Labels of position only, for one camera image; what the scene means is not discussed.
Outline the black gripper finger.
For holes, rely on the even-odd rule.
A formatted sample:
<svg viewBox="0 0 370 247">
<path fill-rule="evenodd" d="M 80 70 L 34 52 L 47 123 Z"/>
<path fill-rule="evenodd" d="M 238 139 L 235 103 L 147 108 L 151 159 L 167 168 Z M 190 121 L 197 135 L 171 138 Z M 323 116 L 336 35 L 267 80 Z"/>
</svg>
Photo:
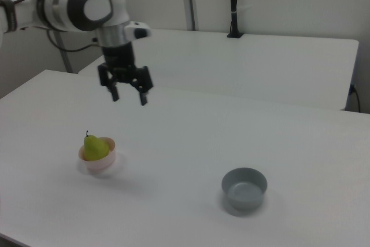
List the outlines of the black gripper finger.
<svg viewBox="0 0 370 247">
<path fill-rule="evenodd" d="M 111 78 L 109 77 L 110 68 L 107 63 L 102 63 L 98 66 L 98 74 L 101 86 L 106 87 L 111 93 L 113 102 L 118 101 L 119 94 L 116 87 L 116 80 L 113 76 Z"/>
<path fill-rule="evenodd" d="M 140 104 L 145 106 L 147 104 L 147 94 L 153 88 L 153 82 L 147 66 L 134 70 L 134 78 L 131 86 L 138 91 Z"/>
</svg>

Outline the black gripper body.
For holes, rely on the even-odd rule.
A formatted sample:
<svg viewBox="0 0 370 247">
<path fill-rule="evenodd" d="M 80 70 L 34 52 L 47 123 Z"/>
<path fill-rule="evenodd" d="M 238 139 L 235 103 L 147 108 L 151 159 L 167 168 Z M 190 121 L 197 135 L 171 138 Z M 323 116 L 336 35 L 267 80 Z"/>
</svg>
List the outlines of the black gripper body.
<svg viewBox="0 0 370 247">
<path fill-rule="evenodd" d="M 105 63 L 110 68 L 109 77 L 113 76 L 119 83 L 131 83 L 136 69 L 132 43 L 117 47 L 103 47 L 102 52 Z"/>
</svg>

